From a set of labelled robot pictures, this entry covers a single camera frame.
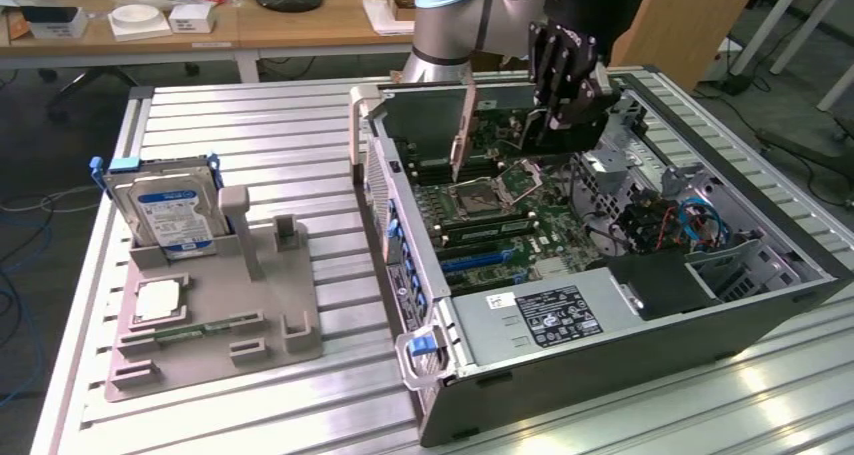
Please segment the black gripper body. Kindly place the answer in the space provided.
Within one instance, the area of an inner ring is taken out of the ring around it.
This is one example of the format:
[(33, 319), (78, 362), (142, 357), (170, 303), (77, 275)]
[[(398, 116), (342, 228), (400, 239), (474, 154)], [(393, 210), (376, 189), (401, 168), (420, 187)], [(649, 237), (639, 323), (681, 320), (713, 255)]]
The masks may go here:
[(616, 39), (628, 30), (643, 0), (545, 0), (548, 25), (574, 32), (596, 41), (602, 64), (610, 62)]

